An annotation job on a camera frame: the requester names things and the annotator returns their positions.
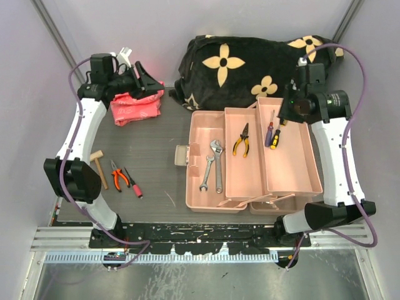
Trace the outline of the yellow black stubby screwdriver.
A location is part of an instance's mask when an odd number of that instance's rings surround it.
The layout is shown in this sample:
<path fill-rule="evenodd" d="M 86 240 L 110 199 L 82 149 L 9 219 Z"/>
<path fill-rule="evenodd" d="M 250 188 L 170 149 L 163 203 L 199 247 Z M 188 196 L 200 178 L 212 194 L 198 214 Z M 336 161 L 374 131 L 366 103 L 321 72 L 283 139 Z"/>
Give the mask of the yellow black stubby screwdriver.
<path fill-rule="evenodd" d="M 269 146 L 270 149 L 276 149 L 278 147 L 280 133 L 281 133 L 281 124 L 278 125 L 277 129 L 275 130 L 272 136 L 271 143 Z"/>

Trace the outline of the pink plastic tool box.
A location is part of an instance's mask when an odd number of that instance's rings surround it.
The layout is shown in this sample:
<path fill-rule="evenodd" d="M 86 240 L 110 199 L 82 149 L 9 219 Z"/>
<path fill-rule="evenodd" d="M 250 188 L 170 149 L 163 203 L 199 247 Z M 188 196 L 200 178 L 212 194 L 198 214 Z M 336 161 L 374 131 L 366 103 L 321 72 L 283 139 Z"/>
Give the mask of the pink plastic tool box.
<path fill-rule="evenodd" d="M 276 149 L 264 145 L 271 113 L 274 128 L 280 98 L 260 97 L 249 108 L 196 111 L 189 130 L 189 162 L 186 167 L 186 205 L 197 213 L 233 213 L 249 209 L 253 214 L 295 213 L 323 192 L 306 124 L 290 122 L 282 127 Z M 210 143 L 219 140 L 222 188 L 216 192 L 216 164 L 212 163 L 208 190 L 200 191 Z"/>

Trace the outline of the silver adjustable wrench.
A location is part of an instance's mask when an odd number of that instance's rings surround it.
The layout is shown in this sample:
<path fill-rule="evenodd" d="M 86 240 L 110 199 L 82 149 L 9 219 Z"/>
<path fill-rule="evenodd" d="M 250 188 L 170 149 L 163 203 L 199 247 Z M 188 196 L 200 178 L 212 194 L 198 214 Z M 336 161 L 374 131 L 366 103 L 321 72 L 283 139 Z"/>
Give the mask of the silver adjustable wrench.
<path fill-rule="evenodd" d="M 222 164 L 221 155 L 224 151 L 219 140 L 215 139 L 211 141 L 210 147 L 214 153 L 215 164 L 216 164 L 216 192 L 221 194 L 223 192 L 223 175 L 222 175 Z"/>

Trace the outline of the pink handled screwdriver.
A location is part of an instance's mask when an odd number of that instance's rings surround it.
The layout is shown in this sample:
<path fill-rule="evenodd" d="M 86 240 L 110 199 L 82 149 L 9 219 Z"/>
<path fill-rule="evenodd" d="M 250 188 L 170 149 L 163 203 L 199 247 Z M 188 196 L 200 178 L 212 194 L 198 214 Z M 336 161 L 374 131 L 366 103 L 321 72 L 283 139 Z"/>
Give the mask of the pink handled screwdriver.
<path fill-rule="evenodd" d="M 136 184 L 136 182 L 134 181 L 134 179 L 130 176 L 130 174 L 128 173 L 128 170 L 126 168 L 124 168 L 126 175 L 129 179 L 129 182 L 133 188 L 133 191 L 135 193 L 135 195 L 139 198 L 139 199 L 143 199 L 143 192 L 141 191 L 141 189 L 139 188 L 139 186 Z"/>

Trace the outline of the grey tool box latch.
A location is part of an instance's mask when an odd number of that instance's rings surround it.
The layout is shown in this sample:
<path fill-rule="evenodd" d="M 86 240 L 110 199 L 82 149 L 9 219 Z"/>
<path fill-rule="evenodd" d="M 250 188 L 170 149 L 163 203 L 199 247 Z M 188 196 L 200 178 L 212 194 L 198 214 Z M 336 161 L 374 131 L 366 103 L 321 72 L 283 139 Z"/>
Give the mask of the grey tool box latch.
<path fill-rule="evenodd" d="M 174 164 L 176 166 L 187 166 L 189 162 L 189 146 L 177 145 L 174 154 Z"/>

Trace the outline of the wooden hammer handle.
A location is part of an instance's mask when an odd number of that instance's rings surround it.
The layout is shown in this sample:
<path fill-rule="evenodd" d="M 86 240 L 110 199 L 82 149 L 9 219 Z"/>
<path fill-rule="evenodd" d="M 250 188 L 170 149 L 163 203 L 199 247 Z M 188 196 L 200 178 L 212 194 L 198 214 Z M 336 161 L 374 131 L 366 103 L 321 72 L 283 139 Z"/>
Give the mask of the wooden hammer handle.
<path fill-rule="evenodd" d="M 90 155 L 90 162 L 94 162 L 94 163 L 95 163 L 95 165 L 96 165 L 96 167 L 97 167 L 97 170 L 98 170 L 98 172 L 99 172 L 99 176 L 100 176 L 100 178 L 101 178 L 102 185 L 104 186 L 104 189 L 105 189 L 105 190 L 108 190 L 108 189 L 109 189 L 109 186 L 108 186 L 108 183 L 107 183 L 107 181 L 106 181 L 106 177 L 104 176 L 103 168 L 102 168 L 102 166 L 101 166 L 101 164 L 100 164 L 100 162 L 99 162 L 99 160 L 100 160 L 103 156 L 104 156 L 104 154 L 103 154 L 103 152 L 102 152 L 101 150 L 98 150 L 98 151 L 96 151 L 96 152 L 94 152 L 94 153 L 91 153 L 91 155 Z"/>

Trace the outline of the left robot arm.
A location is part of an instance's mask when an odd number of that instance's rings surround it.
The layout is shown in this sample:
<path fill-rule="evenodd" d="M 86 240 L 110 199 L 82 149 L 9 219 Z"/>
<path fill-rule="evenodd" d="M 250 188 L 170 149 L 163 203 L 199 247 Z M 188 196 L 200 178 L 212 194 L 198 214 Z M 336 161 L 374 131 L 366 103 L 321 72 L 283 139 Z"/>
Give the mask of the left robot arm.
<path fill-rule="evenodd" d="M 116 95 L 129 93 L 142 99 L 164 89 L 139 61 L 129 61 L 130 53 L 131 49 L 124 47 L 117 54 L 98 53 L 86 59 L 90 64 L 86 80 L 72 90 L 76 110 L 71 128 L 56 157 L 44 161 L 55 194 L 86 216 L 112 248 L 125 242 L 126 233 L 121 218 L 101 194 L 100 176 L 90 167 L 94 138 Z"/>

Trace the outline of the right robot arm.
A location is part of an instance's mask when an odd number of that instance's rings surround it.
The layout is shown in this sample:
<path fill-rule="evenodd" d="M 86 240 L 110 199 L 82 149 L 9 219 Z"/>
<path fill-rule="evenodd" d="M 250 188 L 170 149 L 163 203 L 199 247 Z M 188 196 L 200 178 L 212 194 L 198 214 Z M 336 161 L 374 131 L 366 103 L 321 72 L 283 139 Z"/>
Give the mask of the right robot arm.
<path fill-rule="evenodd" d="M 322 201 L 277 218 L 274 238 L 281 246 L 290 245 L 297 233 L 348 225 L 376 213 L 375 203 L 366 200 L 358 181 L 348 95 L 342 90 L 329 92 L 325 79 L 324 64 L 309 64 L 301 58 L 284 88 L 277 116 L 282 125 L 294 122 L 311 127 L 319 148 L 324 192 Z"/>

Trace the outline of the silver combination spanner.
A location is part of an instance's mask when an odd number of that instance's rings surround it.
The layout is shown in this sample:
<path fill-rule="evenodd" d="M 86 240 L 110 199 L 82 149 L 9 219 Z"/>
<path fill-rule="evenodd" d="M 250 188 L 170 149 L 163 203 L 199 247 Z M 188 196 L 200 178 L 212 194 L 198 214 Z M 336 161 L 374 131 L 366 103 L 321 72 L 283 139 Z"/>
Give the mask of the silver combination spanner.
<path fill-rule="evenodd" d="M 204 177 L 203 177 L 202 183 L 201 183 L 201 185 L 200 185 L 200 187 L 199 187 L 199 190 L 200 190 L 201 192 L 202 192 L 202 191 L 207 191 L 207 190 L 208 190 L 208 178 L 209 178 L 209 173 L 210 173 L 210 170 L 211 170 L 212 163 L 213 163 L 214 160 L 215 160 L 215 157 L 214 157 L 214 156 L 207 156 L 207 157 L 206 157 L 206 160 L 207 160 L 206 170 L 205 170 L 205 172 L 204 172 Z"/>

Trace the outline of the blue handled screwdriver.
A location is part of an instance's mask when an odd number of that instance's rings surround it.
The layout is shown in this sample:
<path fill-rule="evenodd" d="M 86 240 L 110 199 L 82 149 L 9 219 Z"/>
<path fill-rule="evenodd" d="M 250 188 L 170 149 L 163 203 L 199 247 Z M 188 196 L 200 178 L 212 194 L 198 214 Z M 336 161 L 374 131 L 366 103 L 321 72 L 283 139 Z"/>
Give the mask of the blue handled screwdriver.
<path fill-rule="evenodd" d="M 274 129 L 274 115 L 275 115 L 275 110 L 272 110 L 271 113 L 271 118 L 270 118 L 270 122 L 269 125 L 267 127 L 267 133 L 266 133 L 266 137 L 265 137 L 265 141 L 264 141 L 264 145 L 268 148 L 271 144 L 271 139 L 273 136 L 273 129 Z"/>

